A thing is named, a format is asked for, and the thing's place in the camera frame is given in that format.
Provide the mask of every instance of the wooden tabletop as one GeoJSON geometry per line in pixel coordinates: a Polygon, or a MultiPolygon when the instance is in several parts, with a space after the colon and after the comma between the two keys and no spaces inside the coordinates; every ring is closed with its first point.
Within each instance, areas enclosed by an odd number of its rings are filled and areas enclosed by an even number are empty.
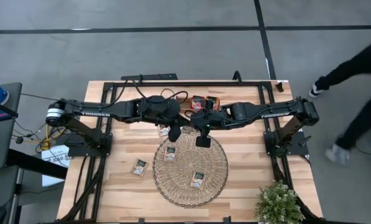
{"type": "MultiPolygon", "coordinates": [[[[103,81],[91,81],[88,84],[85,101],[100,102],[103,81]]],[[[220,104],[252,102],[260,104],[259,93],[253,86],[204,86],[204,87],[141,87],[145,96],[159,95],[164,88],[174,92],[186,90],[190,96],[217,96],[220,104]]],[[[275,101],[287,101],[291,95],[288,82],[283,82],[282,93],[273,89],[275,101]]],[[[165,91],[163,96],[172,93],[165,91]]],[[[126,87],[121,100],[140,98],[134,87],[126,87]]],[[[283,126],[291,117],[280,118],[283,126]]],[[[82,117],[81,121],[89,127],[96,126],[96,118],[82,117]]],[[[145,218],[146,222],[221,222],[223,217],[232,217],[234,222],[257,221],[254,215],[256,195],[259,187],[273,182],[270,158],[266,155],[263,141],[264,123],[258,120],[241,129],[230,131],[211,131],[225,150],[229,174],[224,190],[212,202],[197,208],[178,207],[160,195],[152,177],[152,165],[148,166],[143,178],[130,174],[130,169],[137,158],[152,164],[153,155],[163,141],[153,124],[124,124],[112,122],[114,142],[108,157],[98,211],[98,222],[137,222],[145,218]]],[[[73,205],[76,183],[79,176],[82,157],[73,158],[66,175],[57,218],[65,216],[73,205]]],[[[317,216],[322,216],[318,195],[309,164],[300,156],[288,156],[293,185],[309,209],[317,216]]],[[[80,191],[84,189],[88,161],[83,169],[80,191]]],[[[89,197],[86,218],[91,216],[93,195],[89,197]]]]}

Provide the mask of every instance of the person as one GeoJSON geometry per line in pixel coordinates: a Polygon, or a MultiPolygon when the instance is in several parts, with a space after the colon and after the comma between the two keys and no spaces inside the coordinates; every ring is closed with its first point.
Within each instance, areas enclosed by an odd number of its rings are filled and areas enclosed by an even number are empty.
{"type": "MultiPolygon", "coordinates": [[[[309,96],[318,97],[330,86],[337,85],[354,75],[371,73],[371,44],[355,57],[340,64],[325,77],[314,82],[309,96]]],[[[346,131],[336,139],[336,142],[326,149],[326,157],[335,163],[346,165],[350,151],[356,142],[371,129],[371,99],[365,104],[357,117],[351,122],[346,131]]]]}

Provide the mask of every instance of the white paper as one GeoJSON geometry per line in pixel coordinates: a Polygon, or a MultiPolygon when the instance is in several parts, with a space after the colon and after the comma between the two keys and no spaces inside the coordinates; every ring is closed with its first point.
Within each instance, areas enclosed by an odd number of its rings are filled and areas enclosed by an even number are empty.
{"type": "MultiPolygon", "coordinates": [[[[42,151],[42,159],[44,161],[52,162],[56,165],[69,167],[70,158],[68,157],[68,151],[69,148],[67,146],[55,146],[52,147],[50,150],[42,151]]],[[[50,177],[48,175],[42,175],[43,187],[48,187],[63,181],[63,179],[50,177]]]]}

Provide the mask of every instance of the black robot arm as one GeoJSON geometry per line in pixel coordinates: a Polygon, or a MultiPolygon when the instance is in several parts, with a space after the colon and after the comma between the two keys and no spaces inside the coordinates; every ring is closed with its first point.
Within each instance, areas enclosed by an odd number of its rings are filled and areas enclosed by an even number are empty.
{"type": "Polygon", "coordinates": [[[147,122],[170,127],[169,138],[176,141],[180,127],[189,126],[190,121],[180,115],[180,105],[174,99],[150,96],[117,103],[88,103],[61,99],[48,107],[46,123],[64,126],[81,133],[87,143],[102,144],[101,130],[91,129],[76,119],[77,116],[111,117],[120,122],[147,122]]]}
{"type": "Polygon", "coordinates": [[[266,105],[233,103],[222,105],[219,111],[212,110],[212,103],[207,101],[204,107],[204,110],[191,115],[192,127],[201,132],[196,140],[196,145],[201,147],[209,147],[207,135],[210,130],[242,128],[258,119],[293,115],[284,127],[275,131],[277,144],[284,145],[304,125],[312,126],[319,121],[314,105],[304,98],[266,105]]]}

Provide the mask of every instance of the white sneaker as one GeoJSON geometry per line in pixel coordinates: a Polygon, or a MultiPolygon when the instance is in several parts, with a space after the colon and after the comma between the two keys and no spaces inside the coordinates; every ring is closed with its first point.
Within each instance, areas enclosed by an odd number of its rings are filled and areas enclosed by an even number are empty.
{"type": "Polygon", "coordinates": [[[316,85],[315,83],[312,85],[312,89],[309,91],[308,95],[312,98],[317,98],[319,96],[319,94],[321,94],[324,90],[318,90],[318,88],[316,88],[316,85]]]}
{"type": "Polygon", "coordinates": [[[332,148],[326,149],[325,151],[325,155],[330,161],[343,166],[347,164],[347,161],[349,160],[349,154],[349,150],[343,149],[336,144],[332,145],[332,148]]]}

